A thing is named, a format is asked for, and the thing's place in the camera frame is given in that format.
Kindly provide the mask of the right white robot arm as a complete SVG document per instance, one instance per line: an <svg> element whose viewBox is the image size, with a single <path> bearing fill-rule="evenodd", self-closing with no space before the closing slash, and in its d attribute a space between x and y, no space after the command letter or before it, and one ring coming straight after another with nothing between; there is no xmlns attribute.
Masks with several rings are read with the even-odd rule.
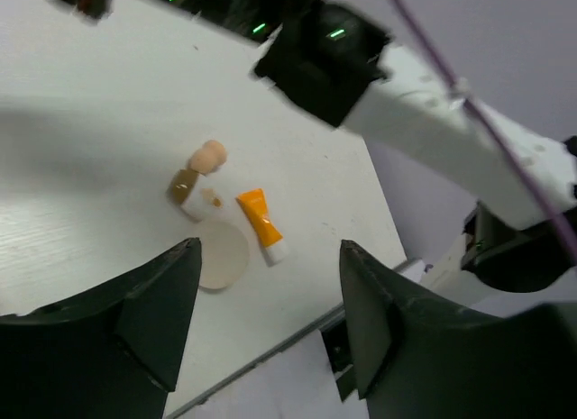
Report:
<svg viewBox="0 0 577 419"><path fill-rule="evenodd" d="M327 0L152 0L265 45L253 75L322 122L382 141L475 195L463 270L505 292L576 265L576 141L529 131L475 100L402 0L426 60Z"/></svg>

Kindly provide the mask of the orange tube white cap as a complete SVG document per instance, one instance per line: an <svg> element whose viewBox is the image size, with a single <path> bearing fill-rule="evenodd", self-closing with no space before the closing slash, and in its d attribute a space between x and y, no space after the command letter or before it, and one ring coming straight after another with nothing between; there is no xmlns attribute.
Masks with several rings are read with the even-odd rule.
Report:
<svg viewBox="0 0 577 419"><path fill-rule="evenodd" d="M236 201L255 231L259 243L271 265L279 264L289 255L283 234L270 219L264 191L261 188L241 193Z"/></svg>

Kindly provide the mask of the round beige powder puff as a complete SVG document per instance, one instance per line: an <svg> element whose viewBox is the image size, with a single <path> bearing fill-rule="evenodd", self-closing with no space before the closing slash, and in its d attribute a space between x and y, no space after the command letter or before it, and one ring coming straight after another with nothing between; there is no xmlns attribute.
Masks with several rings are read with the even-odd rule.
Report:
<svg viewBox="0 0 577 419"><path fill-rule="evenodd" d="M249 265L248 240L236 226L217 220L198 223L196 233L202 248L199 286L212 291L230 287Z"/></svg>

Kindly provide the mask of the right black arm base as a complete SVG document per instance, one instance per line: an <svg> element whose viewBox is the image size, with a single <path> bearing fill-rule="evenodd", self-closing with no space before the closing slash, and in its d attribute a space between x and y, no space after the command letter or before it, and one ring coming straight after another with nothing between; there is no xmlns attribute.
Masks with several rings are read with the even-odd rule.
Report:
<svg viewBox="0 0 577 419"><path fill-rule="evenodd" d="M356 389L353 359L346 321L336 323L321 332L341 401Z"/></svg>

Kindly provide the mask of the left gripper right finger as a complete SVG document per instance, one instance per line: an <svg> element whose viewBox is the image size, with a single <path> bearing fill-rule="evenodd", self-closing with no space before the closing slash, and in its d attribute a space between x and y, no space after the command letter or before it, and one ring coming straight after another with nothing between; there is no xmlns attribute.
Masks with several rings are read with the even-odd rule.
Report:
<svg viewBox="0 0 577 419"><path fill-rule="evenodd" d="M339 269L356 385L371 417L575 417L574 304L480 313L354 241L342 242Z"/></svg>

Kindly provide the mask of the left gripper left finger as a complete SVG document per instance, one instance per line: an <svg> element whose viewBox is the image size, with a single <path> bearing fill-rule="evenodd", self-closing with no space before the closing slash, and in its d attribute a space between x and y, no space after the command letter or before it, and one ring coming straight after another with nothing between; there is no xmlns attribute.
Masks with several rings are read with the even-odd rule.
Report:
<svg viewBox="0 0 577 419"><path fill-rule="evenodd" d="M1 319L3 418L161 418L197 297L201 242Z"/></svg>

